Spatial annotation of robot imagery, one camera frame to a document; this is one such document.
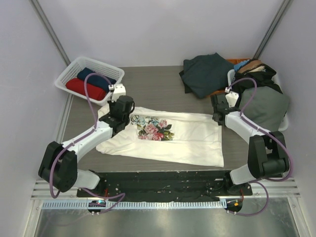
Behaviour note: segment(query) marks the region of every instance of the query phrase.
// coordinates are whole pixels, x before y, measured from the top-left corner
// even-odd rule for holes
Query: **blue cloth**
[[[84,81],[85,78],[87,77],[87,75],[89,75],[91,73],[95,73],[95,72],[90,70],[89,68],[84,68],[81,72],[78,73],[77,78]],[[106,78],[109,79],[109,81],[112,84],[115,84],[117,82],[116,80],[114,80],[110,77],[106,77]],[[100,77],[97,75],[90,76],[87,83],[89,83],[93,86],[96,86],[98,88],[101,88],[107,93],[109,92],[109,83],[103,77]]]
[[[248,59],[248,60],[245,60],[245,61],[242,61],[242,62],[240,62],[240,63],[234,65],[234,71],[237,72],[237,71],[238,71],[243,65],[245,65],[248,61],[249,61],[249,59]]]

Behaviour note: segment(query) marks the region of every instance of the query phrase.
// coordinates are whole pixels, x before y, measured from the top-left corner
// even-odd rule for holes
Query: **white laundry basket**
[[[55,81],[55,86],[73,95],[86,99],[86,96],[81,95],[79,93],[76,93],[66,88],[66,83],[70,81],[71,79],[76,78],[77,74],[80,71],[82,71],[84,68],[89,68],[96,73],[115,79],[117,81],[116,84],[120,83],[124,76],[124,71],[120,68],[111,66],[106,63],[102,63],[100,61],[97,61],[91,58],[79,57],[75,59],[57,78],[57,80]],[[111,96],[111,94],[112,94],[111,92],[107,93],[107,95],[105,96],[103,100],[99,101],[99,100],[90,99],[90,101],[94,104],[104,106],[109,100],[109,97]]]
[[[228,85],[232,84],[232,81],[234,79],[235,76],[235,71],[234,69],[231,69],[228,73],[227,73],[227,79],[228,79]],[[280,79],[278,78],[278,75],[276,74],[275,76],[272,77],[272,80],[275,82],[275,84],[279,85],[279,87],[281,88],[281,84],[280,84]],[[280,127],[278,128],[279,131],[285,131],[288,128],[288,117],[287,114],[285,114]]]

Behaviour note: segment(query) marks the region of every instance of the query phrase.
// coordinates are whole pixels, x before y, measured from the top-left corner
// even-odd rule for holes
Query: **white cloth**
[[[108,112],[108,106],[104,106],[98,111],[98,116],[101,117]],[[212,115],[170,113],[142,107],[135,107],[131,115],[146,118],[146,123],[141,121],[141,126],[137,126],[131,122],[124,131],[99,144],[96,147],[97,151],[111,155],[224,167],[222,129],[212,120]],[[153,119],[157,120],[157,128],[160,128],[158,121],[162,121],[160,124],[162,127],[171,124],[171,128],[165,130],[164,133],[162,130],[159,131],[160,136],[166,134],[165,139],[168,141],[139,139],[140,130],[150,132],[144,128],[148,121]],[[153,138],[153,136],[155,138],[156,135],[147,134],[147,137]]]

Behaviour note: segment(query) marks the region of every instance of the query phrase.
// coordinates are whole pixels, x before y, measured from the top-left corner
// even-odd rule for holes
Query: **white wall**
[[[281,0],[39,0],[70,60],[182,65],[252,57]]]
[[[0,22],[0,236],[19,237],[65,105],[53,82],[66,65],[27,0],[2,0]]]
[[[286,143],[294,176],[315,231],[316,205],[316,1],[295,0],[261,59],[277,70],[291,98]]]

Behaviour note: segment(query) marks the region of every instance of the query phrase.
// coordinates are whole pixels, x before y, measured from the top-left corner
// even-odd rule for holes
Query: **metal pole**
[[[65,61],[65,63],[67,65],[70,64],[70,60],[63,48],[63,46],[61,45],[58,37],[56,36],[48,18],[46,17],[40,3],[38,2],[38,0],[29,0],[34,11],[36,12],[36,14],[38,15],[40,21],[43,23],[47,33],[49,34],[50,38],[52,39],[52,41],[54,42],[55,46],[57,47],[58,52],[60,53],[60,56],[63,58],[63,60]]]
[[[272,23],[270,24],[265,36],[263,37],[259,47],[253,58],[259,58],[267,46],[270,38],[272,37],[273,33],[275,32],[276,28],[278,27],[279,23],[281,22],[282,18],[284,17],[286,11],[289,9],[290,5],[292,4],[293,0],[284,0],[278,9]]]

